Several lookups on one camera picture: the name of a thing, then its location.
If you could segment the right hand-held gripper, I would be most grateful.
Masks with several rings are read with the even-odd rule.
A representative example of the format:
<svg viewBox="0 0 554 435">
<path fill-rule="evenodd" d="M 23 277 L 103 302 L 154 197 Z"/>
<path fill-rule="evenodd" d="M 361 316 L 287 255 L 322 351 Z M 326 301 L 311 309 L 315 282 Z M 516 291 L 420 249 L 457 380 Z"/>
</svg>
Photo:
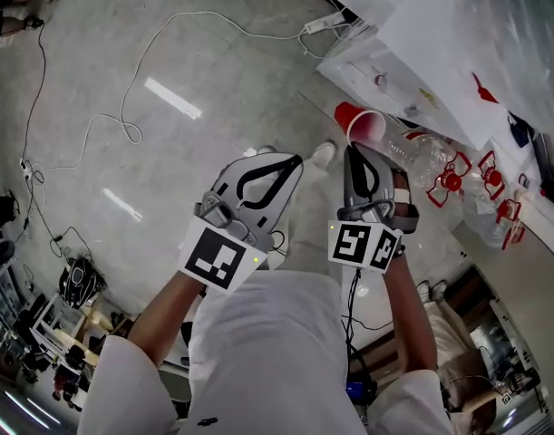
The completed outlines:
<svg viewBox="0 0 554 435">
<path fill-rule="evenodd" d="M 419 211 L 412 203 L 398 202 L 395 170 L 394 163 L 377 150 L 346 147 L 346 208 L 329 221 L 329 261 L 384 274 L 392 260 L 403 255 L 402 238 L 415 232 Z"/>
</svg>

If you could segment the person's right hand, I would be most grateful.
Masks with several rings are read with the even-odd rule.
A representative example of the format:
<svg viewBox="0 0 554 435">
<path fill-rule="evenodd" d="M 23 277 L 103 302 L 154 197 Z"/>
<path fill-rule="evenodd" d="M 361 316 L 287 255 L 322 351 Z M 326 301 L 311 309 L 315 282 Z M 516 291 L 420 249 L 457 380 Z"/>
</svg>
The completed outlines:
<svg viewBox="0 0 554 435">
<path fill-rule="evenodd" d="M 412 202 L 407 175 L 401 171 L 393 172 L 394 180 L 394 214 L 403 218 L 418 216 L 418 210 Z"/>
</svg>

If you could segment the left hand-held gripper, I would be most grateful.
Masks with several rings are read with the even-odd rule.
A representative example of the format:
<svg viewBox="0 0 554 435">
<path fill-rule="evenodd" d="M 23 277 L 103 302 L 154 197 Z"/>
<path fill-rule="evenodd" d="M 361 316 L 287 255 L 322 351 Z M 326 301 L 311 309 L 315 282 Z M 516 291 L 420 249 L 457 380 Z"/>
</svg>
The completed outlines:
<svg viewBox="0 0 554 435">
<path fill-rule="evenodd" d="M 232 293 L 268 267 L 271 236 L 303 173 L 303 160 L 263 153 L 227 165 L 195 207 L 177 269 L 212 289 Z M 255 196 L 248 188 L 277 174 Z"/>
</svg>

